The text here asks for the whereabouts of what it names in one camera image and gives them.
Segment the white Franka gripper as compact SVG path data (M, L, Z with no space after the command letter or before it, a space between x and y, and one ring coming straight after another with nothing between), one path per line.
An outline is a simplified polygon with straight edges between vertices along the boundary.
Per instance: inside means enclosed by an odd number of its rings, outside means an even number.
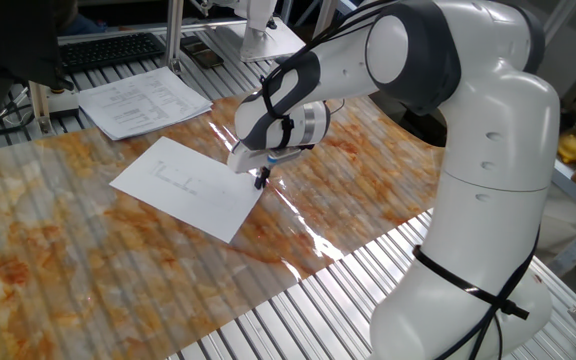
M280 150L251 150L238 141L230 151L227 166L235 173L244 173L253 169L261 169L261 174L255 180L255 187L263 189L270 176L271 168L298 158L308 147L287 147Z

